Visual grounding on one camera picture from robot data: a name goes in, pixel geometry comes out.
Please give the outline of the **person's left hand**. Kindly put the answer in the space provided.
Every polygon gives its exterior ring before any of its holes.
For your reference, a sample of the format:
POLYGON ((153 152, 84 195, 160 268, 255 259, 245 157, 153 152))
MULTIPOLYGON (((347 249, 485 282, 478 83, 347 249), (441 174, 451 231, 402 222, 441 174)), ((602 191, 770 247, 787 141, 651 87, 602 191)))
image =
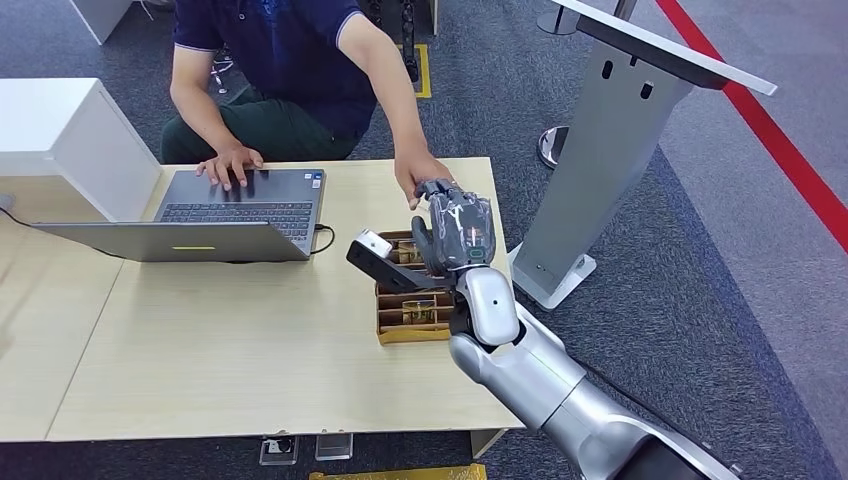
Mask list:
POLYGON ((448 167, 427 151, 397 154, 394 172, 410 210, 415 210, 419 204, 416 189, 420 183, 438 179, 455 181, 448 167))

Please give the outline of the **person's right hand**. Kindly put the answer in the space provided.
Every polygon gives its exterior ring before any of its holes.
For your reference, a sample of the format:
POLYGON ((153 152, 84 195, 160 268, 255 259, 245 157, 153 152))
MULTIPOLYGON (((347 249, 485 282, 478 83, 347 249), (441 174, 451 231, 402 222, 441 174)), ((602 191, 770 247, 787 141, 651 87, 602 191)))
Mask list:
POLYGON ((195 174, 205 176, 211 185, 229 192, 235 187, 246 187, 247 171, 263 166, 264 160, 258 151, 239 145, 225 147, 214 158, 201 162, 195 174))

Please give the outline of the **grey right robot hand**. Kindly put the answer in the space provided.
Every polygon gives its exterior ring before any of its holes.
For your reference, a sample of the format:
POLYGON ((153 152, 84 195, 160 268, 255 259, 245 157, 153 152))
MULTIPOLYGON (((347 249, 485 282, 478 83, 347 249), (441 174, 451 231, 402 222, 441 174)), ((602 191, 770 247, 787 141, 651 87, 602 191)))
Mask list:
POLYGON ((447 179, 420 183, 415 195, 428 202, 430 221, 411 221, 411 233, 427 271, 444 277, 452 271, 488 266, 496 252, 491 202, 447 179))

